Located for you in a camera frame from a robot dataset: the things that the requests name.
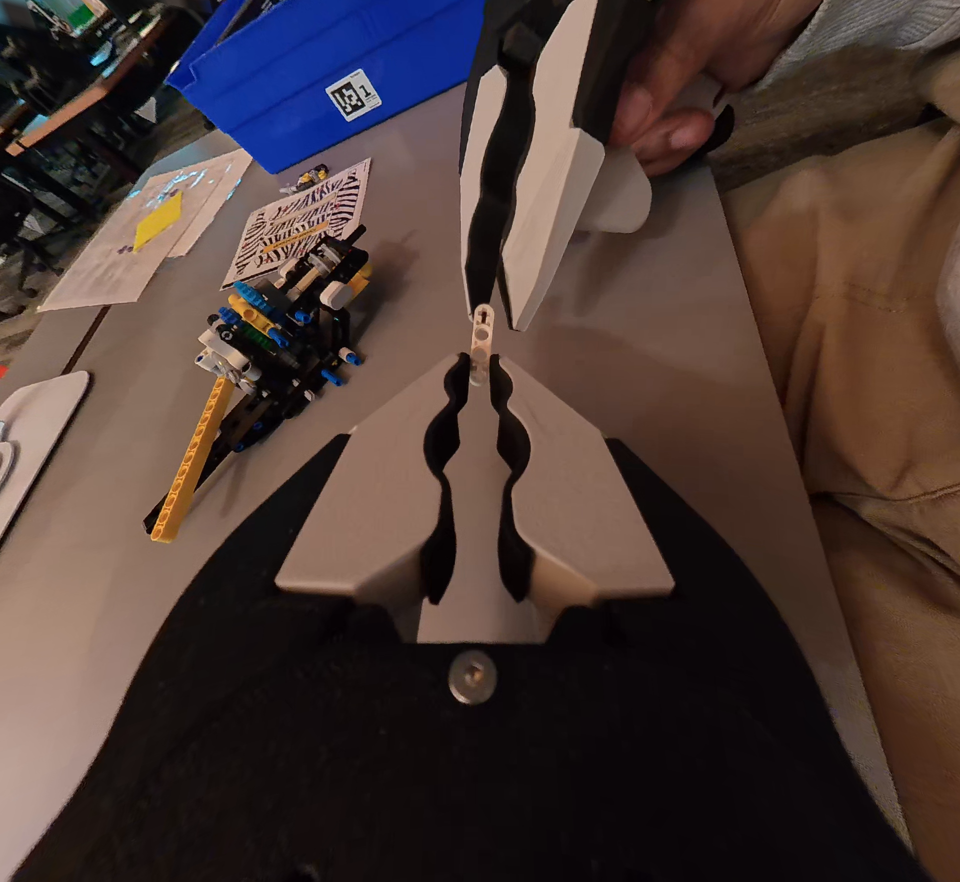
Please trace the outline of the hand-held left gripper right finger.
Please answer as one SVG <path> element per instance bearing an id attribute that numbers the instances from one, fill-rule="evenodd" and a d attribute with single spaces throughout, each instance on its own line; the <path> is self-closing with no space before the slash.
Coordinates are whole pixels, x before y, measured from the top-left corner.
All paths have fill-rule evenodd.
<path id="1" fill-rule="evenodd" d="M 539 611 L 671 594 L 671 575 L 606 437 L 511 360 L 494 356 L 496 449 L 509 469 L 499 573 Z"/>

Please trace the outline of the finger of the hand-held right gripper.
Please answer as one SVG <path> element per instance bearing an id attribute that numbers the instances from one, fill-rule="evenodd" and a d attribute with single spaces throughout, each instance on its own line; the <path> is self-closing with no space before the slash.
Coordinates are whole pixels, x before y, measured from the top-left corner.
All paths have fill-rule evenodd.
<path id="1" fill-rule="evenodd" d="M 492 298 L 529 148 L 529 70 L 494 64 L 473 72 L 463 100 L 460 230 L 468 315 Z"/>
<path id="2" fill-rule="evenodd" d="M 510 327 L 518 332 L 544 300 L 605 158 L 604 144 L 572 120 L 598 1 L 570 3 L 534 73 L 532 142 L 501 256 Z"/>

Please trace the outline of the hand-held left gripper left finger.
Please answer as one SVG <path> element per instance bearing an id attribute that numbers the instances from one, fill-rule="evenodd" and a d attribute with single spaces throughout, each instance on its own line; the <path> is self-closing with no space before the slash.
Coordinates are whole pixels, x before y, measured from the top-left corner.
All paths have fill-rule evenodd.
<path id="1" fill-rule="evenodd" d="M 457 539 L 445 467 L 460 445 L 468 355 L 444 358 L 359 423 L 276 585 L 359 604 L 438 603 Z"/>

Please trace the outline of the small white lego beam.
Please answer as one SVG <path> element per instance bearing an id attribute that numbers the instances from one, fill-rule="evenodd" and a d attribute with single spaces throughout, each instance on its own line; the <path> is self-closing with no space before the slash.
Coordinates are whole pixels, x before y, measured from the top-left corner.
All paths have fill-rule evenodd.
<path id="1" fill-rule="evenodd" d="M 491 359 L 494 354 L 495 312 L 490 304 L 480 304 L 472 315 L 469 348 L 469 386 L 483 387 L 489 383 Z"/>

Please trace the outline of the partly built lego model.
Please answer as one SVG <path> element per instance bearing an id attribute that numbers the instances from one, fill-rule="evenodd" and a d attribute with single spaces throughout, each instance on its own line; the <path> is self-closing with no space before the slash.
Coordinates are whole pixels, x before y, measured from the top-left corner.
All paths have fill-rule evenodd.
<path id="1" fill-rule="evenodd" d="M 167 494 L 143 520 L 154 542 L 170 543 L 197 491 L 232 454 L 300 415 L 324 388 L 361 366 L 350 304 L 368 286 L 366 226 L 342 239 L 321 232 L 275 278 L 236 281 L 200 333 L 195 364 L 215 378 Z"/>

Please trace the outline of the yellow lego plate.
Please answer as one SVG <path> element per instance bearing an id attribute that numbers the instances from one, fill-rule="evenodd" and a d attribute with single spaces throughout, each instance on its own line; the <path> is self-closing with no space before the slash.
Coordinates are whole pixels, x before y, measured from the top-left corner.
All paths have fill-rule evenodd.
<path id="1" fill-rule="evenodd" d="M 183 193 L 165 194 L 137 224 L 132 251 L 139 252 L 152 240 L 176 225 L 183 214 Z"/>

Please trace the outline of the zebra striped sticker sheet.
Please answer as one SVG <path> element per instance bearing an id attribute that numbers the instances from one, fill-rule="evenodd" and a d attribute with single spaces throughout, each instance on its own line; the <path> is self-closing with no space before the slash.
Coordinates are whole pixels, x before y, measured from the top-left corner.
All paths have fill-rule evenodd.
<path id="1" fill-rule="evenodd" d="M 361 223 L 372 166 L 367 158 L 253 211 L 221 289 L 277 273 L 321 240 L 345 240 Z"/>

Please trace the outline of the blue storage bin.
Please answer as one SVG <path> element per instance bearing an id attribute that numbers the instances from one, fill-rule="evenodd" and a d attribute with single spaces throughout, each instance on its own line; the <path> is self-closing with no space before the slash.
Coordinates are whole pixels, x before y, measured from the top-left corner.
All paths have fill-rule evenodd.
<path id="1" fill-rule="evenodd" d="M 167 77 L 278 174 L 463 83 L 484 0 L 223 0 Z"/>

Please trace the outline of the person's beige trousers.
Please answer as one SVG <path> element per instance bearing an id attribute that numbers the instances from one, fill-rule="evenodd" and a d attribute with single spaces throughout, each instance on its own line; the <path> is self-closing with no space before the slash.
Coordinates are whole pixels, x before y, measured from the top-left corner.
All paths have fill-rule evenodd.
<path id="1" fill-rule="evenodd" d="M 939 118 L 723 203 L 907 828 L 958 880 L 958 42 L 914 80 Z"/>

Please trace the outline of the paper sheet with yellow note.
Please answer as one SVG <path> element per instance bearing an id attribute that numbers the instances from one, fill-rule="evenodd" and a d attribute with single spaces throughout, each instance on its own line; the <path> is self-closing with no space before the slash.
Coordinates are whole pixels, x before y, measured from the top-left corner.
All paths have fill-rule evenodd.
<path id="1" fill-rule="evenodd" d="M 56 312 L 137 301 L 165 260 L 190 252 L 251 161 L 239 148 L 151 177 L 105 220 L 38 310 Z M 138 222 L 159 199 L 175 191 L 182 192 L 180 221 L 134 252 Z"/>

